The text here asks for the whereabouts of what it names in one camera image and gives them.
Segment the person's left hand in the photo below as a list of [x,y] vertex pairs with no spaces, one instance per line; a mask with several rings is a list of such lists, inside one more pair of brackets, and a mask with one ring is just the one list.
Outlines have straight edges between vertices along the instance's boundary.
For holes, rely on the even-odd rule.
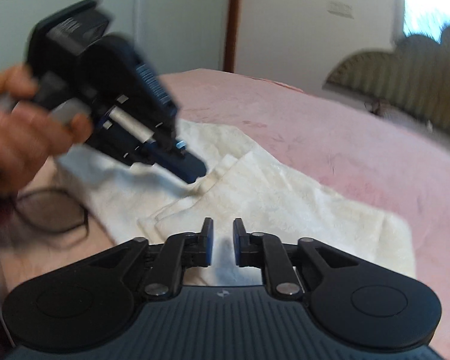
[[38,85],[30,69],[18,64],[0,72],[0,197],[26,187],[52,156],[63,155],[92,134],[87,116],[63,125],[29,103]]

